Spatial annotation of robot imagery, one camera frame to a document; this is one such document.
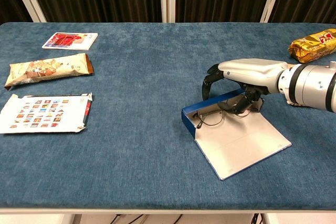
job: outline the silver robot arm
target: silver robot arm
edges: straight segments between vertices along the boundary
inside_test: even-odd
[[[288,68],[284,61],[237,59],[213,65],[202,86],[203,100],[208,99],[212,83],[228,79],[245,90],[235,105],[218,105],[225,111],[241,114],[260,96],[282,93],[287,101],[313,108],[336,112],[336,62],[329,66],[297,64]]]

